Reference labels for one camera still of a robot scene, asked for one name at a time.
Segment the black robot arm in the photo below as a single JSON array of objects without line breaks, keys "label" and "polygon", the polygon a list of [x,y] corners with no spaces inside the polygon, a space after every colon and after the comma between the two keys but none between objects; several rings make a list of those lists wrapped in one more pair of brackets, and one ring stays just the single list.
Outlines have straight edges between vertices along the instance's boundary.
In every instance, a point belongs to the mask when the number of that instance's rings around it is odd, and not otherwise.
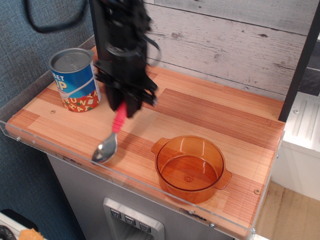
[{"label": "black robot arm", "polygon": [[109,106],[116,111],[126,104],[131,118],[143,103],[154,105],[158,86],[148,77],[146,36],[151,18],[142,0],[91,0],[96,43],[96,79],[105,84]]}]

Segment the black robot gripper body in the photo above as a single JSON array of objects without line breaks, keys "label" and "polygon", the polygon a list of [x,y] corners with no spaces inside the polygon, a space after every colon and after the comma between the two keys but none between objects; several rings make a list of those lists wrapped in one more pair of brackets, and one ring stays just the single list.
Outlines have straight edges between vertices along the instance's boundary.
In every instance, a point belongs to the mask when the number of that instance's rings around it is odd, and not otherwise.
[{"label": "black robot gripper body", "polygon": [[108,86],[120,86],[124,97],[132,96],[149,105],[157,101],[158,86],[148,77],[147,48],[139,47],[130,52],[109,52],[110,60],[97,60],[94,65],[98,81]]}]

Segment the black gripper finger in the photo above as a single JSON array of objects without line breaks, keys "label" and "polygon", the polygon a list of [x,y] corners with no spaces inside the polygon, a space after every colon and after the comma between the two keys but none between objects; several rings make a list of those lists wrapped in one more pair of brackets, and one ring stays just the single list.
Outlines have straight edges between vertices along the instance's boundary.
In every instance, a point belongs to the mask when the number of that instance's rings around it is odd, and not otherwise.
[{"label": "black gripper finger", "polygon": [[132,118],[134,114],[140,110],[142,101],[133,96],[125,96],[124,101],[126,103],[127,118]]},{"label": "black gripper finger", "polygon": [[110,86],[105,84],[105,92],[110,108],[115,112],[119,106],[125,102],[125,95],[120,86]]}]

